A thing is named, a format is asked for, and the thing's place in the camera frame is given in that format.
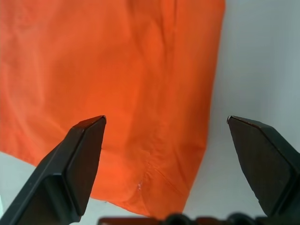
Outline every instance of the black plastic part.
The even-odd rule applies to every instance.
[[[36,167],[0,225],[79,222],[98,170],[105,124],[105,117],[99,116],[73,126]]]
[[[264,222],[266,221],[268,220],[259,223],[240,213],[232,214],[225,221],[211,217],[199,217],[196,220],[191,220],[182,214],[172,214],[165,220],[154,218],[102,218],[99,220],[98,225],[265,225]]]
[[[240,166],[267,216],[300,218],[300,154],[273,127],[228,118]]]

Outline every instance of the orange cloth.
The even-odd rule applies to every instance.
[[[106,115],[91,196],[181,212],[206,148],[224,0],[0,1],[0,150],[37,165]]]

